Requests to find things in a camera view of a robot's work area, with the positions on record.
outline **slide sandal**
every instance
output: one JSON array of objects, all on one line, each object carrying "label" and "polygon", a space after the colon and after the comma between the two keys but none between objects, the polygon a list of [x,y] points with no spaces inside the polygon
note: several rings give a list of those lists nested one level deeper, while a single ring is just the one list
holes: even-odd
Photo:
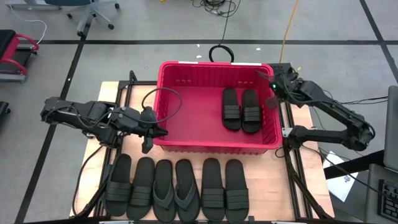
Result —
[{"label": "slide sandal", "polygon": [[243,131],[250,134],[260,131],[262,126],[262,115],[256,92],[254,90],[244,90],[242,95],[242,104]]},{"label": "slide sandal", "polygon": [[223,90],[223,124],[224,127],[237,131],[241,129],[241,108],[233,88]]},{"label": "slide sandal", "polygon": [[152,186],[154,184],[155,162],[149,157],[138,160],[136,174],[132,181],[132,193],[126,215],[131,220],[144,218],[152,207]]},{"label": "slide sandal", "polygon": [[200,211],[198,186],[191,162],[187,159],[178,161],[175,165],[175,173],[177,184],[174,200],[178,205],[178,217],[180,217],[181,222],[190,223],[196,220]]},{"label": "slide sandal", "polygon": [[103,196],[104,208],[112,216],[126,212],[131,194],[130,168],[131,158],[127,154],[120,154],[112,165]]},{"label": "slide sandal", "polygon": [[212,222],[221,222],[225,216],[220,163],[213,158],[209,158],[203,163],[201,210],[205,217]]},{"label": "slide sandal", "polygon": [[226,219],[242,223],[249,213],[249,190],[241,161],[231,159],[225,165]]},{"label": "slide sandal", "polygon": [[173,164],[163,159],[156,164],[154,189],[154,213],[161,223],[172,223],[177,208],[174,202]]}]

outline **gray floor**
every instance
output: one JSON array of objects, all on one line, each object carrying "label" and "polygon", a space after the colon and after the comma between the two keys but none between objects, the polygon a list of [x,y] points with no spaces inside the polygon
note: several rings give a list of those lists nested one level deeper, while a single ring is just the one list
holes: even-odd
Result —
[{"label": "gray floor", "polygon": [[[0,29],[15,29],[38,39],[42,24],[20,21],[0,0]],[[226,39],[282,39],[294,6],[293,0],[244,1],[229,18]],[[95,19],[88,40],[183,40],[220,39],[224,18],[213,16],[203,8],[194,8],[190,0],[119,0],[121,10],[113,6],[102,11],[109,16],[115,30]],[[398,19],[394,0],[367,0],[366,3],[386,40],[398,40]],[[76,25],[80,17],[69,20],[62,11],[16,12],[26,19],[42,19],[48,25],[45,40],[78,40]],[[359,1],[301,0],[289,32],[290,40],[376,40],[376,36]],[[102,81],[126,80],[134,70],[140,80],[156,80],[161,63],[168,60],[207,61],[212,45],[84,45],[67,99],[96,100]],[[277,62],[280,45],[231,44],[236,62]],[[13,223],[48,125],[40,122],[44,100],[58,96],[67,77],[77,45],[40,46],[39,55],[30,63],[26,83],[0,83],[0,100],[10,102],[12,113],[0,133],[0,223]],[[389,45],[398,60],[398,46]],[[215,50],[214,59],[228,61],[229,55]],[[339,101],[385,96],[389,85],[396,85],[389,64],[379,45],[286,45],[284,62],[301,67],[300,75],[330,91]],[[365,116],[377,136],[369,154],[383,148],[386,104],[350,106]],[[343,126],[318,110],[326,129]],[[320,127],[312,111],[314,125]],[[79,131],[64,126],[56,128],[43,171],[37,183],[26,222],[67,218],[72,203],[78,170],[86,139]],[[359,155],[342,146],[320,144],[327,151],[356,158]],[[353,192],[364,191],[355,183]],[[356,195],[345,203],[333,199],[336,216],[361,219]]]}]

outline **sandal strap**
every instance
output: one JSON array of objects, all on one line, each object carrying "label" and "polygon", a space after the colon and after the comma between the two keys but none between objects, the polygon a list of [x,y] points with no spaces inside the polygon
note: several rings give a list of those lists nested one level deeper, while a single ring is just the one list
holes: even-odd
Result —
[{"label": "sandal strap", "polygon": [[183,210],[187,210],[189,204],[192,202],[193,197],[195,196],[197,191],[197,187],[195,185],[195,179],[192,180],[192,185],[191,188],[189,189],[189,192],[187,196],[184,199],[180,199],[178,196],[178,183],[175,186],[175,194],[174,194],[174,200],[179,207],[181,207]]},{"label": "sandal strap", "polygon": [[224,119],[241,119],[239,105],[224,105]]},{"label": "sandal strap", "polygon": [[203,189],[201,200],[204,208],[223,208],[224,189]]},{"label": "sandal strap", "polygon": [[109,181],[105,199],[114,202],[127,202],[130,198],[131,184]]},{"label": "sandal strap", "polygon": [[130,204],[137,206],[148,206],[150,205],[150,193],[152,188],[135,186],[132,189]]},{"label": "sandal strap", "polygon": [[249,190],[227,190],[226,207],[230,210],[249,208]]},{"label": "sandal strap", "polygon": [[171,181],[170,181],[170,185],[169,185],[169,191],[167,192],[167,195],[164,199],[158,198],[158,196],[156,195],[155,186],[156,186],[156,179],[154,181],[154,186],[153,186],[153,191],[152,191],[152,195],[154,196],[154,201],[159,206],[168,210],[170,207],[170,204],[172,203],[172,200],[174,198],[173,185],[172,185]]},{"label": "sandal strap", "polygon": [[250,107],[243,109],[243,122],[246,121],[261,121],[260,107]]}]

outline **yellow cable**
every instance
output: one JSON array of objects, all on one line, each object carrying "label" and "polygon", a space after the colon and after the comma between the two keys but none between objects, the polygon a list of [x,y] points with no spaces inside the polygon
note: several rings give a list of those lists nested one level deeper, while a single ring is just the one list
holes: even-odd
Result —
[{"label": "yellow cable", "polygon": [[287,24],[286,32],[285,32],[285,35],[284,35],[284,41],[282,42],[282,49],[280,50],[279,63],[282,62],[282,56],[283,56],[283,54],[284,54],[284,47],[285,47],[285,42],[286,42],[286,36],[287,36],[288,31],[289,31],[290,24],[292,23],[293,16],[294,16],[294,12],[296,11],[296,8],[297,8],[297,5],[298,5],[298,4],[299,4],[299,0],[296,0],[296,4],[294,5],[292,15],[290,16],[289,23]]}]

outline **white paper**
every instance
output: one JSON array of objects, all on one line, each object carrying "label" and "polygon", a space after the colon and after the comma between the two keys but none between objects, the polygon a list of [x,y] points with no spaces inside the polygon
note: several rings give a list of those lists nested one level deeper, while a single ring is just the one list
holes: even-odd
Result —
[{"label": "white paper", "polygon": [[[334,164],[339,164],[344,162],[340,157],[336,156],[334,152],[330,151],[329,154],[326,157],[328,160],[330,160]],[[323,161],[323,168],[330,167],[331,164],[329,161],[325,160]],[[356,178],[358,173],[351,174],[353,177]],[[333,179],[327,180],[328,183],[328,188],[330,193],[332,193],[334,196],[336,196],[338,199],[340,199],[342,202],[345,202],[347,199],[348,193],[353,187],[354,184],[354,179],[348,175],[342,176],[342,177],[336,177]]]}]

